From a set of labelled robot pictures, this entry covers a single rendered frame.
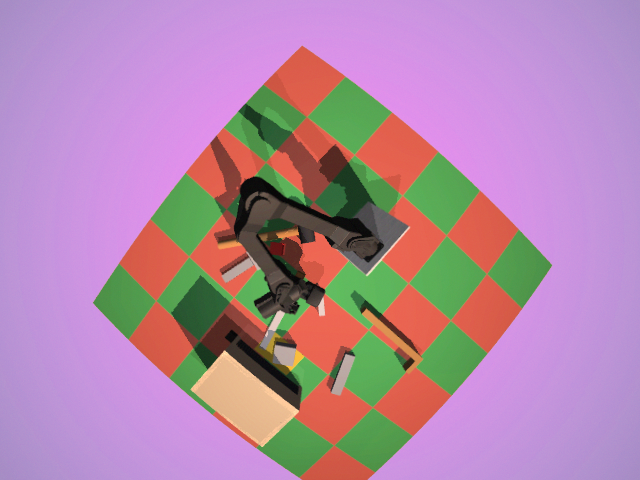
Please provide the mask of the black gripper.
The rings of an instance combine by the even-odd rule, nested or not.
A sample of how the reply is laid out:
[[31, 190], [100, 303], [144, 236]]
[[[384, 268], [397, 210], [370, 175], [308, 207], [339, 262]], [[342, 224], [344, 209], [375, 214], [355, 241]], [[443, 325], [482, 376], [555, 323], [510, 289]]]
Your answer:
[[[291, 272], [288, 270], [288, 273], [291, 277], [292, 280], [296, 280], [298, 281], [300, 278], [294, 276], [291, 274]], [[304, 280], [303, 280], [304, 281]], [[313, 306], [313, 307], [318, 307], [325, 292], [325, 289], [311, 283], [310, 281], [306, 282], [304, 281], [305, 284], [307, 285], [307, 287], [309, 288], [306, 292], [301, 293], [300, 298], [306, 300], [306, 303], [308, 303], [309, 305]]]

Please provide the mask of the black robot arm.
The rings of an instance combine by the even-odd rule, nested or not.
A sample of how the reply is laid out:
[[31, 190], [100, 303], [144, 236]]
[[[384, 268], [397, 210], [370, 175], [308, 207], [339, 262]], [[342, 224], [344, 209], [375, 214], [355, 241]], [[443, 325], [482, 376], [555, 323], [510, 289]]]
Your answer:
[[266, 220], [280, 218], [322, 234], [332, 248], [343, 253], [354, 251], [368, 263], [384, 247], [359, 218], [329, 217], [281, 195], [260, 177], [245, 180], [240, 194], [234, 232], [268, 280], [270, 292], [254, 300], [264, 319], [279, 310], [296, 314], [299, 308], [296, 301], [309, 289], [302, 278], [291, 279], [286, 266], [271, 255], [257, 234]]

